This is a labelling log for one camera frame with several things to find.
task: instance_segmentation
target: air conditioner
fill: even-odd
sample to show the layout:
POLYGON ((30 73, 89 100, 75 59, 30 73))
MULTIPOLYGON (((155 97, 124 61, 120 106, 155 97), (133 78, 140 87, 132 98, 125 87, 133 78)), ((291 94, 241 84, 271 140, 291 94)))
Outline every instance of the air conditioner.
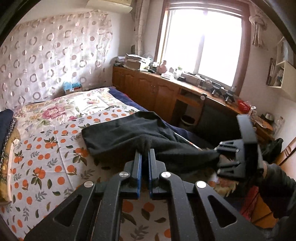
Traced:
POLYGON ((86 8, 117 13, 129 13, 133 9, 131 0, 89 0, 86 8))

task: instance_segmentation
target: silver screw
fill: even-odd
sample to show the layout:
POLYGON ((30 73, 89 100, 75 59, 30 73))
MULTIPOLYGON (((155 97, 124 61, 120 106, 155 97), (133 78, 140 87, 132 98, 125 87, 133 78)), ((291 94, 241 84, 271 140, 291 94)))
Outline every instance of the silver screw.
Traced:
POLYGON ((121 177, 128 177, 129 176, 129 173, 128 172, 120 172, 119 173, 119 176, 121 176, 121 177))
POLYGON ((170 172, 163 172, 163 173, 161 173, 161 176, 164 178, 168 178, 171 176, 171 174, 170 174, 170 172))
POLYGON ((91 188, 93 185, 94 185, 94 183, 93 183, 92 181, 86 181, 86 182, 84 183, 84 186, 85 186, 86 188, 91 188))
POLYGON ((203 181, 198 181, 198 182, 196 182, 196 186, 198 188, 205 188, 207 186, 207 184, 203 181))

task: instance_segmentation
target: red basket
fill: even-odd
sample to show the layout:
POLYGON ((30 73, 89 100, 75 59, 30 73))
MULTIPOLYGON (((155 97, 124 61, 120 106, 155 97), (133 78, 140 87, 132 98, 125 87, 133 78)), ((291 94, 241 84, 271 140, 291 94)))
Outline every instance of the red basket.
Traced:
POLYGON ((238 99, 237 104, 241 112, 243 112, 244 114, 249 113, 251 107, 248 104, 246 104, 243 100, 238 99))

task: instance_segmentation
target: wooden window frame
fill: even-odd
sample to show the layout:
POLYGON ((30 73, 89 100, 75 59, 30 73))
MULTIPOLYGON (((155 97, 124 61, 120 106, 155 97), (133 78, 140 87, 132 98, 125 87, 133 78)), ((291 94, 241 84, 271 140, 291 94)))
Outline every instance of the wooden window frame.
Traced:
MULTIPOLYGON (((250 16, 249 5, 247 3, 240 2, 237 0, 223 0, 223 1, 204 0, 203 2, 210 2, 210 3, 224 2, 229 4, 236 4, 236 5, 240 5, 243 9, 242 40, 241 40, 241 47, 239 52, 239 59, 237 62, 237 70, 235 72, 234 81, 233 81, 233 83, 236 85, 236 90, 234 94, 239 96, 242 90, 245 76, 246 76, 248 62, 249 62, 249 55, 250 55, 251 23, 249 21, 249 16, 250 16)), ((158 63, 162 61, 163 54, 165 53, 165 46, 166 46, 166 41, 168 36, 168 27, 170 22, 170 11, 168 10, 169 5, 170 5, 170 0, 163 1, 163 8, 160 16, 160 24, 158 29, 156 49, 155 49, 155 55, 154 55, 154 61, 158 63)))

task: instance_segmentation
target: sheer curtain with circle pattern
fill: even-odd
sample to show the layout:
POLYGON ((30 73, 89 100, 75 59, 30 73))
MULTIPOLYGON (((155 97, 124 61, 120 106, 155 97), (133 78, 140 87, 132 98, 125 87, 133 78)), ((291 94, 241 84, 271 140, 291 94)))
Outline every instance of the sheer curtain with circle pattern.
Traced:
POLYGON ((0 109, 59 97, 65 81, 84 88, 102 85, 111 40, 111 19, 102 12, 16 25, 0 48, 0 109))

